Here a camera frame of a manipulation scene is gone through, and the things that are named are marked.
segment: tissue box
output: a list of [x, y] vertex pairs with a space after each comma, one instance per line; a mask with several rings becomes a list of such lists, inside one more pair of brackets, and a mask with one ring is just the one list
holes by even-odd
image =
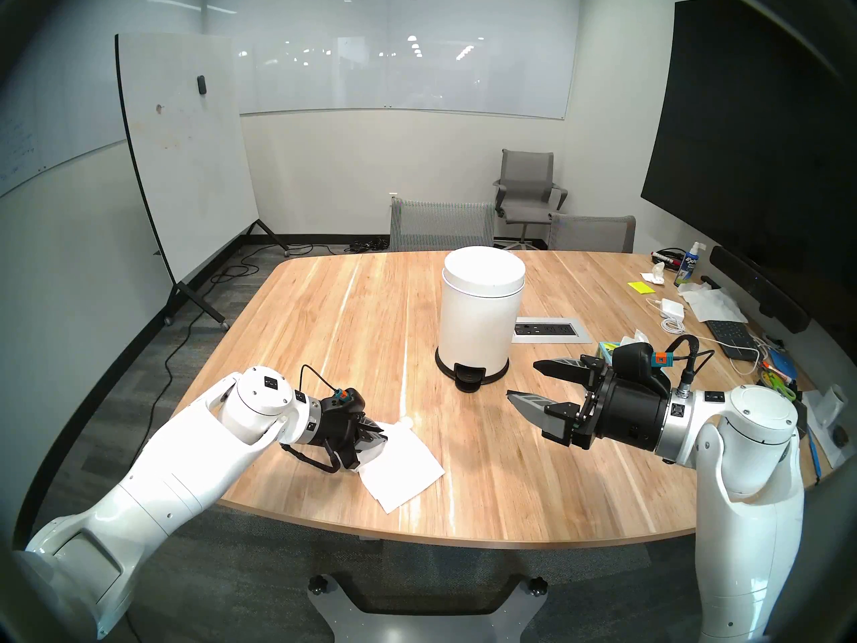
[[606, 341], [601, 341], [598, 344], [598, 354], [597, 357], [603, 359], [609, 366], [613, 366], [613, 350], [619, 347], [619, 342], [608, 343]]

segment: black keyboard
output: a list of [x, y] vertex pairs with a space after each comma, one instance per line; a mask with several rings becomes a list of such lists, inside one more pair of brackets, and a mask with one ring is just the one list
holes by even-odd
[[715, 339], [734, 346], [720, 346], [723, 354], [728, 358], [741, 359], [745, 362], [756, 361], [759, 355], [756, 352], [756, 341], [747, 332], [747, 326], [744, 323], [734, 323], [731, 320], [708, 320], [705, 324], [708, 325]]

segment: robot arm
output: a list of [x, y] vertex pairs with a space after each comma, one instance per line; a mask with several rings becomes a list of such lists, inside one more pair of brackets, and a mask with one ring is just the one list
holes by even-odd
[[[696, 468], [700, 641], [753, 640], [765, 630], [800, 541], [797, 412], [766, 387], [691, 391], [694, 357], [692, 345], [676, 388], [648, 344], [617, 348], [612, 368], [588, 355], [545, 360], [534, 366], [583, 385], [583, 404], [524, 392], [508, 398], [549, 440], [588, 449], [606, 436]], [[709, 424], [716, 416], [719, 423]]]
[[319, 401], [264, 366], [231, 373], [164, 424], [98, 503], [51, 521], [18, 559], [79, 640], [100, 640], [128, 608], [142, 563], [274, 441], [295, 454], [291, 443], [323, 446], [336, 472], [372, 459], [386, 439], [354, 389]]

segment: table edge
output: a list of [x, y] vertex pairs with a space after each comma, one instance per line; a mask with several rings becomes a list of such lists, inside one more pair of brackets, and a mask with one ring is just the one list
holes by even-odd
[[265, 519], [281, 520], [284, 523], [303, 525], [315, 530], [327, 530], [329, 532], [341, 532], [343, 534], [373, 539], [388, 539], [394, 542], [410, 542], [412, 544], [425, 544], [430, 546], [456, 546], [469, 549], [494, 549], [498, 551], [547, 551], [552, 549], [588, 549], [601, 548], [604, 546], [625, 546], [630, 544], [644, 544], [645, 542], [656, 542], [662, 539], [684, 537], [696, 532], [695, 527], [668, 532], [654, 532], [638, 537], [616, 537], [605, 539], [585, 539], [580, 541], [564, 540], [558, 542], [546, 542], [530, 539], [470, 539], [467, 537], [425, 537], [407, 532], [391, 532], [388, 530], [376, 530], [369, 527], [355, 527], [353, 525], [341, 525], [331, 521], [303, 519], [299, 516], [271, 512], [266, 509], [242, 505], [238, 502], [218, 500], [217, 504], [234, 509], [239, 512], [252, 513]]

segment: white trash can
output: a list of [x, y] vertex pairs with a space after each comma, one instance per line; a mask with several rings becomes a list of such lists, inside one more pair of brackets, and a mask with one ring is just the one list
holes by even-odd
[[509, 369], [525, 271], [520, 258], [488, 246], [459, 248], [444, 260], [435, 362], [461, 391], [475, 392]]

